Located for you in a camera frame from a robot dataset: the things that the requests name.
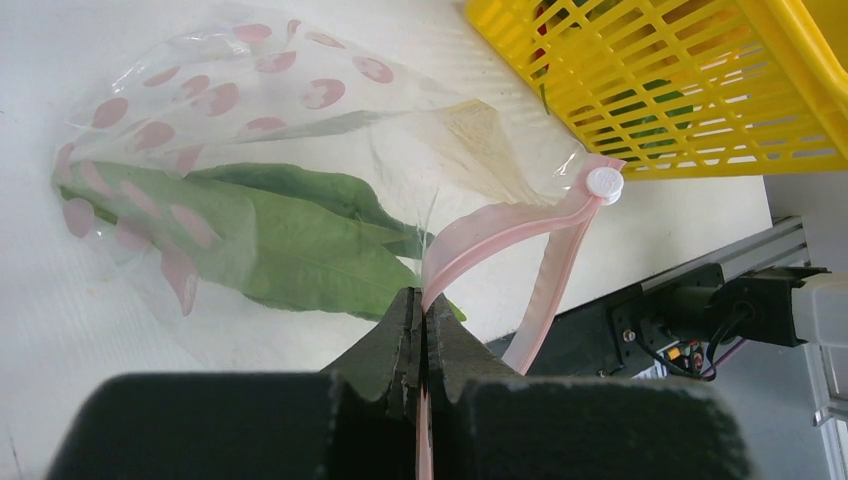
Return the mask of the yellow plastic basket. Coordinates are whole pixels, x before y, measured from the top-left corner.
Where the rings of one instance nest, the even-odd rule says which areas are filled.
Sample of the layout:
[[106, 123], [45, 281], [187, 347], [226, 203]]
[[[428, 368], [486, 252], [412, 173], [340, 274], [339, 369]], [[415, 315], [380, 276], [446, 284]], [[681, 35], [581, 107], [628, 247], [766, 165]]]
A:
[[471, 1], [465, 15], [632, 180], [847, 166], [843, 1]]

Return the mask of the green leaf vegetable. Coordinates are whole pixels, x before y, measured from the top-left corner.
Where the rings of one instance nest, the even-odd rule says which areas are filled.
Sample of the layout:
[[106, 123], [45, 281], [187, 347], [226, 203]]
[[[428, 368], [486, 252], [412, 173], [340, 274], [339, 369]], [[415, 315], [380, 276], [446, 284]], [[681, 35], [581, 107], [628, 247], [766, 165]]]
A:
[[418, 282], [410, 262], [433, 235], [382, 207], [364, 180], [291, 164], [236, 163], [172, 176], [83, 160], [55, 184], [112, 225], [126, 248], [153, 245], [184, 313], [198, 283], [260, 305], [376, 321]]

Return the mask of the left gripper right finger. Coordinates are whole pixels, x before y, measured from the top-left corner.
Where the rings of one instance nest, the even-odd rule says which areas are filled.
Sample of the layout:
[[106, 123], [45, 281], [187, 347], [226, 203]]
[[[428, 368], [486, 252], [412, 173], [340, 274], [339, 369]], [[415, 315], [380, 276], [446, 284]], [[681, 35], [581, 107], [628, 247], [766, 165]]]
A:
[[521, 376], [424, 304], [427, 479], [752, 479], [733, 414], [690, 380]]

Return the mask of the clear pink-dotted zip bag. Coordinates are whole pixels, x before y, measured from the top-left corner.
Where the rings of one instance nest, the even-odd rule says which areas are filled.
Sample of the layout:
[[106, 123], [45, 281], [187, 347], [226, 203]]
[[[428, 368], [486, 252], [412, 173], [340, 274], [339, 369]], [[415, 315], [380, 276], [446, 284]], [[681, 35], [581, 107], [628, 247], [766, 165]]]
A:
[[381, 321], [344, 313], [269, 308], [200, 281], [184, 313], [153, 246], [126, 248], [112, 225], [64, 199], [58, 165], [126, 164], [184, 177], [236, 163], [291, 164], [366, 181], [394, 218], [433, 235], [410, 262], [421, 293], [413, 327], [417, 376], [411, 407], [414, 463], [423, 475], [423, 397], [428, 373], [424, 304], [444, 297], [461, 324], [450, 285], [491, 257], [535, 237], [546, 245], [514, 340], [498, 357], [527, 371], [545, 339], [585, 233], [623, 190], [623, 162], [588, 153], [570, 136], [514, 123], [484, 101], [300, 19], [235, 5], [208, 27], [151, 49], [69, 118], [52, 185], [70, 232], [102, 239], [153, 288], [172, 314], [246, 326], [250, 307], [280, 323]]

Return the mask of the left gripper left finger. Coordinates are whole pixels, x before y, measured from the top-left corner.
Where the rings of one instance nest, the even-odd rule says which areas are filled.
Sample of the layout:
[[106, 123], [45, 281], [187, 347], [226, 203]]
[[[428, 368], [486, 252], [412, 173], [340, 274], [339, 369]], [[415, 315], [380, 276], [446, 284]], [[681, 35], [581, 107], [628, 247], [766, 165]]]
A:
[[413, 327], [404, 288], [381, 321], [312, 372], [124, 374], [84, 402], [52, 479], [407, 479]]

